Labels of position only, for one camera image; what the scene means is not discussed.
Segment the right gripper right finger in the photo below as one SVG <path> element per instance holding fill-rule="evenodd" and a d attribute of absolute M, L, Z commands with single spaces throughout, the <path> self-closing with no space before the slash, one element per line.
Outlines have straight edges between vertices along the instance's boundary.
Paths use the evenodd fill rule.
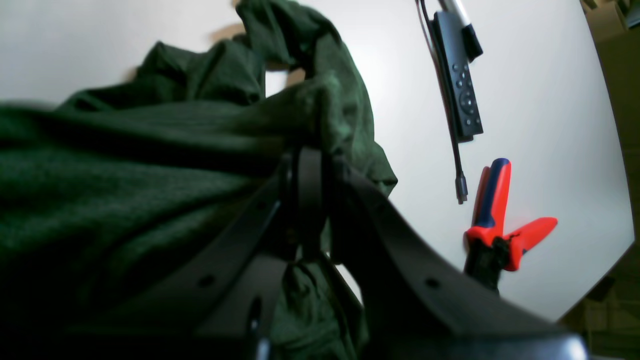
<path fill-rule="evenodd" d="M 390 200 L 341 155 L 300 151 L 302 227 L 329 222 L 329 244 L 306 244 L 350 272 L 361 291 L 365 360 L 587 360 L 576 333 L 509 303 L 430 248 Z"/>

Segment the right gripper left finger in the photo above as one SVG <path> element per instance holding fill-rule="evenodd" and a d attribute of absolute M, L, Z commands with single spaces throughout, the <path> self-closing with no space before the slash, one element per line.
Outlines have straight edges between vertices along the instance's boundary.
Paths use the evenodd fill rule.
<path fill-rule="evenodd" d="M 65 333 L 73 360 L 272 360 L 282 278 L 297 257 L 298 154 L 217 239 L 167 278 Z"/>

